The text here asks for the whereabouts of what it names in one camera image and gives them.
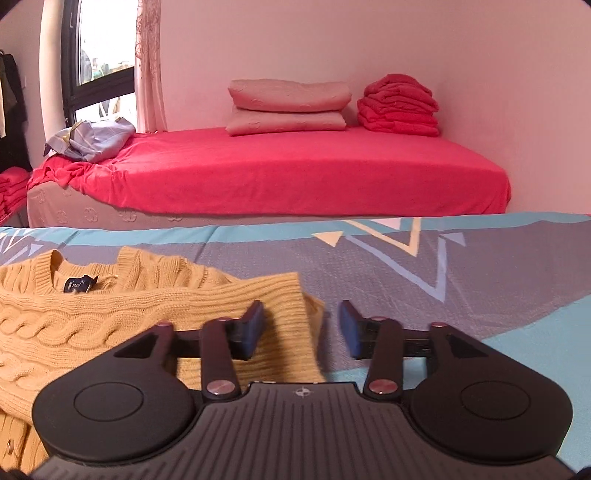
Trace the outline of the red folded blanket stack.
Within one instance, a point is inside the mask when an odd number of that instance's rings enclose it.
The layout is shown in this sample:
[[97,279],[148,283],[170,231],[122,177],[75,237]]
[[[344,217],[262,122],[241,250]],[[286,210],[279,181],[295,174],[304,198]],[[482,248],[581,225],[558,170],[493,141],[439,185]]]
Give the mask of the red folded blanket stack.
[[439,137],[433,92],[414,77],[388,74],[370,83],[356,103],[363,128],[379,133]]

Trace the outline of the hanging clothes rack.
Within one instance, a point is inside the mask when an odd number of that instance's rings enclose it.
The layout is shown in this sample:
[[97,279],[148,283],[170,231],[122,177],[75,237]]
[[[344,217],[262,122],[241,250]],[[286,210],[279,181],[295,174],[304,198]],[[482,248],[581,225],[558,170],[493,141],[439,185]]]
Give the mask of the hanging clothes rack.
[[17,64],[11,54],[1,52],[1,171],[18,167],[31,172],[24,126],[26,105]]

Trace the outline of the black framed window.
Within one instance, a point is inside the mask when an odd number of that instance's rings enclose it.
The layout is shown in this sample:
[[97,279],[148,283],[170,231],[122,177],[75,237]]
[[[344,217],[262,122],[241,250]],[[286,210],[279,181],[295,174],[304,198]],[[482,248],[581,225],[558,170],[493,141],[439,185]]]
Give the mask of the black framed window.
[[137,3],[70,0],[61,26],[62,103],[68,126],[123,117],[136,124]]

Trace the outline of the upper pink folded blanket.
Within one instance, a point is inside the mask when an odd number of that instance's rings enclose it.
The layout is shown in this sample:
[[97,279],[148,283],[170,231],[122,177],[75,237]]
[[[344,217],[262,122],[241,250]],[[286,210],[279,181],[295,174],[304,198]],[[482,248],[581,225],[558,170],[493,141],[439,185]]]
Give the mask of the upper pink folded blanket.
[[298,83],[276,79],[232,80],[228,93],[238,108],[280,113],[342,111],[353,97],[345,82]]

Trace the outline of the red sheeted mattress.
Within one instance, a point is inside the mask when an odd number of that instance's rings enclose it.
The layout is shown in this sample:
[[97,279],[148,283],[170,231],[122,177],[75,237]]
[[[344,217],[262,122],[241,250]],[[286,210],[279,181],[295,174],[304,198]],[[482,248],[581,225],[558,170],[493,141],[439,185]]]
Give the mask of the red sheeted mattress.
[[32,174],[33,227],[131,230],[285,217],[503,213],[506,171],[443,138],[345,131],[137,134],[98,164],[49,157]]

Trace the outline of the blue grey crumpled cloth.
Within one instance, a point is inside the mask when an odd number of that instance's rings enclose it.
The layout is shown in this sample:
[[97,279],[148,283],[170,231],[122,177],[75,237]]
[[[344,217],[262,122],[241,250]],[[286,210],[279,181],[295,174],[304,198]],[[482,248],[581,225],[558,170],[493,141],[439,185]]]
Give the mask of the blue grey crumpled cloth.
[[43,155],[55,153],[72,161],[98,163],[115,157],[135,133],[133,124],[123,117],[95,123],[79,121],[51,136]]

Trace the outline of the blue grey patterned bedsheet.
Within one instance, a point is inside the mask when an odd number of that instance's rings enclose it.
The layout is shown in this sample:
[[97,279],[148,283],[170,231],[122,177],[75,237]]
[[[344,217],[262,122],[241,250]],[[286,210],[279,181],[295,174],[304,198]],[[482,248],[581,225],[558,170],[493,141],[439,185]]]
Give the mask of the blue grey patterned bedsheet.
[[56,249],[111,263],[123,246],[179,255],[238,278],[296,272],[322,300],[320,363],[335,381],[367,367],[339,334],[343,300],[363,314],[426,329],[445,322],[560,384],[574,409],[561,459],[590,463],[590,219],[515,213],[421,220],[334,220],[155,230],[1,231],[1,260]]

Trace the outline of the red towels pile on floor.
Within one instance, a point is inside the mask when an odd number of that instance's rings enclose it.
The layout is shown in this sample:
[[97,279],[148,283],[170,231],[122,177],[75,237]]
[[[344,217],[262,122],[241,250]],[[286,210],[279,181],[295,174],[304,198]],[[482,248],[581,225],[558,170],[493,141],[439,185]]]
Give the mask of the red towels pile on floor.
[[1,223],[5,223],[26,205],[31,173],[20,167],[10,167],[0,174]]

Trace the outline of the lower pink folded blanket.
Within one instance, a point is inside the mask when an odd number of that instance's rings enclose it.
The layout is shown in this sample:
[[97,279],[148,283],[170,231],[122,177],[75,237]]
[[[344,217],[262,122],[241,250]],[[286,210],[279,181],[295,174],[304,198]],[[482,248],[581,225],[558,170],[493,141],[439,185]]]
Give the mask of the lower pink folded blanket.
[[238,109],[232,111],[225,131],[230,136],[301,131],[344,131],[346,120],[339,112],[287,113]]

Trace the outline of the pink folded blanket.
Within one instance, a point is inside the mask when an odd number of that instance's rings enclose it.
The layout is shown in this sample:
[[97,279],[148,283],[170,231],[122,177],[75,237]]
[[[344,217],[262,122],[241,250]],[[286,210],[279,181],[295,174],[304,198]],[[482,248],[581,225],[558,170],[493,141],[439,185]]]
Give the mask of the pink folded blanket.
[[228,93],[238,108],[280,113],[342,111],[353,97],[345,82],[298,83],[276,79],[232,80]]
[[301,131],[344,131],[346,120],[339,112],[287,113],[238,109],[232,111],[225,131],[230,136]]

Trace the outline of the pink curtain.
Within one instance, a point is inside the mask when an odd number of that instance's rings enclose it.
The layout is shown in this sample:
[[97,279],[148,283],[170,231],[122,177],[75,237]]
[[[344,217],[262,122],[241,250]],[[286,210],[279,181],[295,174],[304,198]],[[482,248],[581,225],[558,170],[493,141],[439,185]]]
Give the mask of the pink curtain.
[[137,2],[134,91],[137,129],[166,131],[160,60],[161,1]]

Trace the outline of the tan cable-knit cardigan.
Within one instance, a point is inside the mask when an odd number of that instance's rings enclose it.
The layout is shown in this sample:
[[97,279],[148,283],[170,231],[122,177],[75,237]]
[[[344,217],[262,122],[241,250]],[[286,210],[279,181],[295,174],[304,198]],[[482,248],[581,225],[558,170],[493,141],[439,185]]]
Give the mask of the tan cable-knit cardigan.
[[30,472],[46,458],[31,408],[51,381],[153,325],[178,330],[235,318],[263,302],[266,328],[242,383],[318,382],[324,306],[297,274],[239,279],[180,256],[122,248],[85,266],[56,250],[1,269],[1,466]]

